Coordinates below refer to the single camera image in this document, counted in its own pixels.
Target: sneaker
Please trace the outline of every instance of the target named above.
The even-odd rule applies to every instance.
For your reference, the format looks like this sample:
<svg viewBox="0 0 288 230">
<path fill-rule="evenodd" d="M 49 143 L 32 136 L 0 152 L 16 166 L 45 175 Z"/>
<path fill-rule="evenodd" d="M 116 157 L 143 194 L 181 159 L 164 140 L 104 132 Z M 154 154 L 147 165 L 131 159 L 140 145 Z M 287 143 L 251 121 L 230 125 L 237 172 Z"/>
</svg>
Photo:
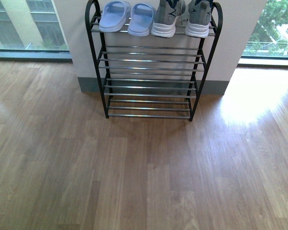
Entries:
<svg viewBox="0 0 288 230">
<path fill-rule="evenodd" d="M 174 36 L 176 20 L 185 11 L 186 3 L 184 0 L 160 0 L 151 34 L 159 37 Z"/>
<path fill-rule="evenodd" d="M 205 38 L 209 34 L 211 8 L 213 0 L 192 0 L 189 4 L 190 19 L 185 34 Z"/>
</svg>

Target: black metal frame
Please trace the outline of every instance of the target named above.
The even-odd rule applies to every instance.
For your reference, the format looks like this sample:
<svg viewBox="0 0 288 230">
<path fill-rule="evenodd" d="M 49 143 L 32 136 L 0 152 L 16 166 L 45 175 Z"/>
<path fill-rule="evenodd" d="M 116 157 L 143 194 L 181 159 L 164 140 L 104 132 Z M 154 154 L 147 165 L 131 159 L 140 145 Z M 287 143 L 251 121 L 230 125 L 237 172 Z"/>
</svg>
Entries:
<svg viewBox="0 0 288 230">
<path fill-rule="evenodd" d="M 95 6 L 95 13 L 92 17 L 92 19 L 90 19 L 90 10 L 92 5 Z M 93 29 L 94 26 L 98 26 L 100 19 L 101 19 L 101 10 L 100 10 L 100 6 L 98 3 L 98 0 L 89 0 L 85 9 L 85 25 L 86 25 L 86 30 L 87 30 L 87 35 L 88 35 L 88 39 L 89 39 L 89 44 L 90 44 L 90 48 L 91 48 L 91 52 L 92 52 L 92 57 L 93 57 L 93 61 L 94 61 L 94 67 L 96 70 L 96 75 L 97 75 L 97 81 L 98 81 L 98 86 L 99 86 L 99 90 L 100 90 L 100 95 L 101 95 L 101 100 L 102 100 L 102 104 L 104 107 L 104 112 L 106 115 L 106 118 L 109 118 L 110 116 L 120 116 L 120 117 L 152 117 L 152 118 L 176 118 L 176 119 L 189 119 L 189 121 L 192 121 L 194 118 L 194 114 L 196 111 L 196 107 L 198 105 L 200 96 L 202 94 L 203 91 L 203 87 L 206 81 L 206 77 L 211 65 L 211 61 L 216 49 L 216 45 L 217 42 L 219 40 L 220 37 L 220 33 L 222 30 L 222 25 L 223 25 L 223 13 L 222 13 L 222 8 L 221 5 L 219 3 L 214 2 L 213 3 L 213 7 L 212 7 L 212 11 L 216 9 L 217 10 L 217 14 L 218 14 L 218 23 L 215 23 L 215 20 L 212 17 L 211 20 L 211 27 L 210 30 L 213 30 L 213 33 L 210 33 L 209 36 L 214 36 L 214 41 L 213 44 L 211 46 L 211 50 L 209 53 L 209 57 L 208 60 L 206 61 L 205 57 L 204 57 L 204 53 L 203 53 L 203 46 L 204 46 L 204 42 L 205 42 L 205 38 L 196 38 L 196 39 L 200 39 L 200 43 L 198 48 L 175 48 L 175 47 L 154 47 L 154 46 L 107 46 L 106 45 L 106 40 L 105 40 L 105 35 L 103 32 L 100 32 L 98 29 Z M 98 56 L 96 55 L 96 51 L 95 51 L 95 45 L 94 45 L 94 41 L 93 41 L 93 36 L 92 33 L 100 33 L 100 39 L 101 39 L 101 49 L 100 52 L 98 54 Z M 120 30 L 117 33 L 126 33 L 126 30 Z M 181 32 L 176 32 L 176 35 L 184 35 L 184 33 Z M 135 53 L 128 53 L 128 52 L 108 52 L 108 48 L 122 48 L 122 49 L 128 49 L 128 48 L 141 48 L 141 49 L 169 49 L 169 50 L 194 50 L 197 51 L 196 55 L 187 55 L 187 54 L 181 54 L 181 55 L 176 55 L 176 56 L 185 56 L 185 57 L 195 57 L 195 62 L 189 62 L 189 61 L 162 61 L 162 60 L 134 60 L 134 59 L 124 59 L 124 58 L 120 58 L 120 59 L 112 59 L 112 58 L 108 58 L 108 54 L 116 54 L 116 55 L 129 55 L 132 56 Z M 158 56 L 168 56 L 170 55 L 169 53 L 136 53 L 137 55 L 141 55 L 141 56 L 153 56 L 153 55 L 158 55 Z M 100 62 L 104 61 L 105 66 L 100 66 Z M 117 61 L 117 62 L 123 62 L 123 61 L 128 61 L 128 62 L 147 62 L 147 63 L 156 63 L 156 62 L 162 62 L 162 63 L 192 63 L 194 64 L 192 69 L 169 69 L 169 68 L 139 68 L 139 67 L 118 67 L 118 66 L 111 66 L 109 64 L 109 61 Z M 199 70 L 198 66 L 199 65 L 203 65 L 203 70 Z M 100 76 L 100 71 L 99 69 L 105 69 L 106 70 L 106 75 L 105 75 L 105 81 L 104 83 L 102 83 L 101 80 L 101 76 Z M 127 72 L 113 72 L 111 70 L 123 70 L 125 69 Z M 155 71 L 164 71 L 164 70 L 170 70 L 170 71 L 191 71 L 191 79 L 190 80 L 156 80 L 156 79 L 130 79 L 130 78 L 112 78 L 111 75 L 115 75 L 115 74 L 124 74 L 124 75 L 129 75 L 129 74 L 133 74 L 136 76 L 141 76 L 141 75 L 156 75 L 156 76 L 162 76 L 162 75 L 169 75 L 169 74 L 165 74 L 165 73 L 149 73 L 149 72 L 129 72 L 130 70 L 155 70 Z M 197 72 L 203 72 L 203 77 L 201 80 L 200 85 L 197 85 L 196 82 L 196 73 Z M 149 87 L 141 87 L 141 86 L 117 86 L 117 85 L 112 85 L 113 82 L 115 81 L 119 81 L 119 82 L 139 82 L 139 83 L 159 83 L 158 87 L 155 86 L 149 86 Z M 183 84 L 181 84 L 182 87 L 178 87 L 178 88 L 172 88 L 172 87 L 160 87 L 160 85 L 162 85 L 163 83 L 183 83 L 183 84 L 188 84 L 189 87 L 186 88 L 183 86 Z M 114 92 L 114 89 L 148 89 L 148 90 L 186 90 L 187 94 L 184 95 L 173 95 L 173 94 L 133 94 L 133 93 L 129 93 L 129 92 L 123 92 L 123 93 L 117 93 Z M 122 97 L 153 97 L 153 98 L 182 98 L 182 99 L 186 99 L 187 102 L 177 102 L 177 101 L 172 101 L 172 102 L 168 102 L 168 101 L 149 101 L 149 100 L 114 100 L 113 97 L 114 96 L 122 96 Z M 117 106 L 112 106 L 112 103 L 138 103 L 138 104 L 181 104 L 183 106 L 188 105 L 189 109 L 185 109 L 184 108 L 180 108 L 180 109 L 173 109 L 173 108 L 145 108 L 145 107 L 117 107 Z M 116 109 L 116 110 L 137 110 L 137 111 L 169 111 L 169 112 L 187 112 L 189 113 L 188 116 L 182 116 L 182 115 L 177 115 L 177 116 L 167 116 L 167 115 L 129 115 L 129 114 L 109 114 L 109 109 Z"/>
</svg>

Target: shelf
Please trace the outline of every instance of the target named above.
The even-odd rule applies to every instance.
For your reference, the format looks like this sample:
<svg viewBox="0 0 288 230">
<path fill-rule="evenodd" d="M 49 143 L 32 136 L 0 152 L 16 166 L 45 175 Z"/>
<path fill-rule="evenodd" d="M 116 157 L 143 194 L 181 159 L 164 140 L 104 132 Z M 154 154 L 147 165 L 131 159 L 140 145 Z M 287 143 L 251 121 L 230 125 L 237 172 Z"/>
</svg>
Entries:
<svg viewBox="0 0 288 230">
<path fill-rule="evenodd" d="M 96 10 L 90 17 L 92 5 Z M 205 38 L 192 38 L 199 41 L 197 47 L 143 46 L 141 39 L 145 37 L 135 39 L 138 43 L 132 40 L 130 46 L 119 45 L 116 41 L 127 33 L 130 18 L 121 30 L 113 33 L 117 36 L 115 44 L 107 44 L 105 36 L 110 33 L 99 30 L 102 11 L 98 0 L 88 1 L 85 25 L 106 118 L 193 120 L 223 24 L 220 4 L 214 2 L 212 10 L 217 11 L 218 19 L 215 23 L 212 17 L 209 26 L 208 36 L 213 43 L 206 58 Z M 176 25 L 175 35 L 185 36 L 186 23 Z M 100 34 L 100 50 L 96 50 L 92 33 Z M 149 39 L 157 44 L 160 38 L 150 36 Z"/>
</svg>

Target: gray baseboard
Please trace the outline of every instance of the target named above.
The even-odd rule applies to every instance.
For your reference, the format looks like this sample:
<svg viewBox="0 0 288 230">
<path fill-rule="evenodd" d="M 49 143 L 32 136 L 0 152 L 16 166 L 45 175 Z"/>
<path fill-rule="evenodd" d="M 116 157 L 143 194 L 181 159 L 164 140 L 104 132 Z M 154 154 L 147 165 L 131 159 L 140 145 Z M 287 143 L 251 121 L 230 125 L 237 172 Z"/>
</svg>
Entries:
<svg viewBox="0 0 288 230">
<path fill-rule="evenodd" d="M 99 92 L 99 87 L 97 83 L 97 78 L 78 78 L 80 88 L 82 92 Z M 203 94 L 218 94 L 224 95 L 225 90 L 229 84 L 229 81 L 220 81 L 220 80 L 207 80 L 203 89 Z M 165 87 L 175 87 L 175 84 L 169 83 Z"/>
</svg>

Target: window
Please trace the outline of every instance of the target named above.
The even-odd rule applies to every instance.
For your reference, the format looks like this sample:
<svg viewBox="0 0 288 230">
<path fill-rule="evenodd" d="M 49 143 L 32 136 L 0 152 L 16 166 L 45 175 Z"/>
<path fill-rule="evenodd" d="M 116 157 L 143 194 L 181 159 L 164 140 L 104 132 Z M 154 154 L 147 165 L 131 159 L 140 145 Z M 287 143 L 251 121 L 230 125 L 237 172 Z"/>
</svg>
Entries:
<svg viewBox="0 0 288 230">
<path fill-rule="evenodd" d="M 51 0 L 27 0 L 31 12 L 54 12 Z"/>
<path fill-rule="evenodd" d="M 0 43 L 4 49 L 23 49 L 18 33 L 0 2 Z"/>
<path fill-rule="evenodd" d="M 268 0 L 243 57 L 288 58 L 288 0 Z"/>
<path fill-rule="evenodd" d="M 27 0 L 46 49 L 66 50 L 59 21 L 50 0 Z"/>
<path fill-rule="evenodd" d="M 0 1 L 1 49 L 68 51 L 52 1 Z"/>
</svg>

